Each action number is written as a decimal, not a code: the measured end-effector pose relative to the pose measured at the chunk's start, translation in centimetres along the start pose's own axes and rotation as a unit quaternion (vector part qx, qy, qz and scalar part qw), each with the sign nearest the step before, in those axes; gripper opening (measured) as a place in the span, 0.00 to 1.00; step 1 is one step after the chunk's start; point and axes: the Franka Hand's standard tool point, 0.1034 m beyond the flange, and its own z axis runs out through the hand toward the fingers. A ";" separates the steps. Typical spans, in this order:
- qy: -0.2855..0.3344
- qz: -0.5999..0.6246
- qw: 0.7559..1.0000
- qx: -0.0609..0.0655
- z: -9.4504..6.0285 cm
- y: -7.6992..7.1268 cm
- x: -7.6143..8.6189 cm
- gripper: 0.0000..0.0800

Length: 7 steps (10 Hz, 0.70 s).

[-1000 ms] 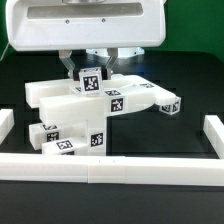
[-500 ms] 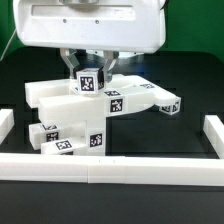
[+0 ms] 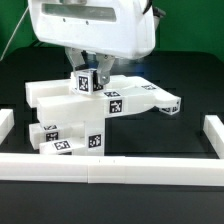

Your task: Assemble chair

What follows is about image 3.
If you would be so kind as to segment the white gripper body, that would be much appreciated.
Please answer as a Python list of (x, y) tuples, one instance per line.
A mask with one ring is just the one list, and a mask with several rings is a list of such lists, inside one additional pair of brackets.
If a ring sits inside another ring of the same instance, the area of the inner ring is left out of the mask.
[(155, 47), (147, 0), (28, 0), (37, 38), (60, 46), (138, 59)]

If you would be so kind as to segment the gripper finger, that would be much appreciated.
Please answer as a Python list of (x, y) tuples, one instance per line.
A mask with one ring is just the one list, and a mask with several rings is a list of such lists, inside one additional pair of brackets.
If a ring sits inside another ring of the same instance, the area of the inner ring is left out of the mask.
[(97, 54), (98, 61), (97, 78), (100, 85), (106, 85), (110, 81), (110, 70), (114, 64), (115, 57), (110, 55)]
[(82, 70), (86, 67), (82, 51), (76, 48), (66, 47), (65, 54), (72, 65), (74, 71)]

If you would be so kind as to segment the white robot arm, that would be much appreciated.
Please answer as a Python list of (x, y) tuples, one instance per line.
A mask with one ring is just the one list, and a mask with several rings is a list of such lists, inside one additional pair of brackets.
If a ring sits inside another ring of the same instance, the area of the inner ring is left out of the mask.
[(82, 51), (98, 56), (102, 85), (115, 59), (136, 60), (153, 51), (165, 16), (153, 0), (28, 0), (28, 8), (37, 38), (64, 46), (74, 67), (83, 63)]

